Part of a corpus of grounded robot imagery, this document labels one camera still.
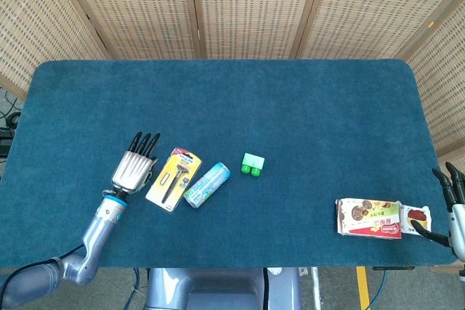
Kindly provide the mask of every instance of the robot finger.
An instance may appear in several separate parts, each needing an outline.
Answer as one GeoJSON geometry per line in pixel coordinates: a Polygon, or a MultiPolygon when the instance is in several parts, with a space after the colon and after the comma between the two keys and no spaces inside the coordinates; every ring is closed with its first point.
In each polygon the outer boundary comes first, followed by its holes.
{"type": "Polygon", "coordinates": [[[145,151],[145,154],[144,154],[144,156],[146,158],[150,157],[150,154],[151,154],[153,148],[155,147],[155,144],[157,143],[159,138],[160,138],[160,133],[157,133],[155,136],[153,136],[153,138],[150,141],[150,143],[148,144],[147,150],[145,151]]]}
{"type": "Polygon", "coordinates": [[[452,185],[450,184],[449,178],[441,171],[436,168],[432,169],[433,174],[439,179],[442,187],[442,194],[444,195],[445,204],[448,207],[448,211],[452,212],[452,206],[457,203],[456,196],[453,192],[452,185]]]}
{"type": "Polygon", "coordinates": [[[136,152],[139,153],[139,155],[142,155],[144,153],[145,145],[147,144],[150,136],[152,136],[152,134],[149,132],[144,136],[144,138],[142,138],[142,141],[140,142],[139,147],[136,150],[136,152]]]}
{"type": "Polygon", "coordinates": [[[458,203],[465,203],[464,174],[461,173],[452,163],[445,163],[445,167],[452,179],[452,188],[456,194],[458,203]]]}
{"type": "Polygon", "coordinates": [[[132,139],[131,144],[129,145],[128,152],[134,152],[136,150],[137,143],[141,136],[142,136],[142,131],[139,131],[136,133],[136,135],[132,139]]]}

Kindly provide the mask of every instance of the snack package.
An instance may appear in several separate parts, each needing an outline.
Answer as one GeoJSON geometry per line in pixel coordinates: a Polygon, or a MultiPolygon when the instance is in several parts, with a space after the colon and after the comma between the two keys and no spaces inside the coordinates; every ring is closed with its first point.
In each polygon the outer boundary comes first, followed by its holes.
{"type": "Polygon", "coordinates": [[[399,204],[391,201],[336,201],[337,232],[342,235],[400,239],[399,204]]]}
{"type": "Polygon", "coordinates": [[[419,235],[413,228],[412,220],[416,220],[423,228],[431,231],[432,220],[428,206],[417,208],[403,205],[400,201],[397,203],[400,206],[400,230],[402,233],[419,235]]]}
{"type": "Polygon", "coordinates": [[[145,198],[165,211],[172,212],[202,160],[182,148],[174,148],[145,198]]]}

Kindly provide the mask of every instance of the woven partition screen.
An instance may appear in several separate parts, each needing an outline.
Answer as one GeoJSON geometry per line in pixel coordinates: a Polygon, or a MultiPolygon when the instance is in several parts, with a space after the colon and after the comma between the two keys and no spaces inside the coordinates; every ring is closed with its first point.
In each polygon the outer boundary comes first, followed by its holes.
{"type": "Polygon", "coordinates": [[[0,83],[24,99],[47,60],[105,58],[70,0],[0,0],[0,83]]]}
{"type": "Polygon", "coordinates": [[[79,0],[114,58],[194,58],[186,0],[79,0]]]}
{"type": "Polygon", "coordinates": [[[436,149],[465,139],[465,3],[408,63],[436,149]]]}
{"type": "Polygon", "coordinates": [[[302,57],[394,57],[441,1],[320,0],[302,57]]]}
{"type": "Polygon", "coordinates": [[[289,58],[306,0],[201,0],[209,58],[289,58]]]}

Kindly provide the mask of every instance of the floor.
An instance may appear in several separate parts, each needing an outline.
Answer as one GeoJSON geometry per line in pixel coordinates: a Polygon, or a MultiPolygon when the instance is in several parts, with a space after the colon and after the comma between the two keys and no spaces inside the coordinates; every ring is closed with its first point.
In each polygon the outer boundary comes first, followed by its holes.
{"type": "MultiPolygon", "coordinates": [[[[9,94],[7,98],[10,102],[15,100],[9,94]]],[[[0,89],[0,111],[6,113],[12,106],[10,102],[5,100],[5,90],[0,89]]],[[[23,104],[18,101],[15,107],[22,108],[23,104]]],[[[4,118],[0,119],[0,127],[5,127],[4,118]]],[[[3,175],[6,164],[1,162],[3,160],[0,159],[0,176],[3,175]]],[[[8,272],[10,271],[0,270],[0,274],[8,272]]],[[[370,299],[372,299],[381,284],[382,272],[368,267],[366,272],[370,299]]],[[[321,309],[360,309],[355,268],[319,268],[318,274],[321,309]]],[[[19,309],[122,309],[133,284],[132,269],[100,269],[90,285],[78,287],[64,282],[53,295],[19,309]]],[[[302,310],[313,310],[313,286],[309,274],[301,276],[301,287],[302,310]]],[[[136,293],[129,308],[142,309],[146,292],[147,274],[141,269],[139,292],[136,293]]],[[[428,267],[418,267],[413,271],[389,271],[384,290],[372,309],[464,310],[465,286],[456,275],[431,272],[428,267]]]]}

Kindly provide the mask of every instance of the silver robotic arm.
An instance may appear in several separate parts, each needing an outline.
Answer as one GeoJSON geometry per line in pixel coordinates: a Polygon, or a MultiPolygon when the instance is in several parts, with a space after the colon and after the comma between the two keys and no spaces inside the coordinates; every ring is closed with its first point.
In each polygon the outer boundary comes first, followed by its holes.
{"type": "Polygon", "coordinates": [[[0,277],[0,309],[12,309],[52,293],[62,279],[77,285],[92,281],[100,254],[127,207],[126,196],[142,189],[156,164],[157,159],[150,158],[150,154],[160,134],[148,145],[151,135],[146,134],[139,143],[141,136],[142,132],[138,132],[124,153],[111,179],[113,188],[104,191],[106,195],[82,238],[82,245],[64,256],[18,269],[5,280],[0,277]],[[75,253],[81,247],[86,249],[84,257],[75,253]]]}
{"type": "MultiPolygon", "coordinates": [[[[452,163],[445,163],[450,173],[452,183],[441,171],[433,168],[433,174],[441,183],[442,193],[449,215],[449,236],[430,232],[417,221],[412,221],[415,230],[426,238],[445,247],[452,248],[452,253],[465,263],[465,175],[452,163]]],[[[460,279],[465,281],[465,269],[459,273],[460,279]]]]}

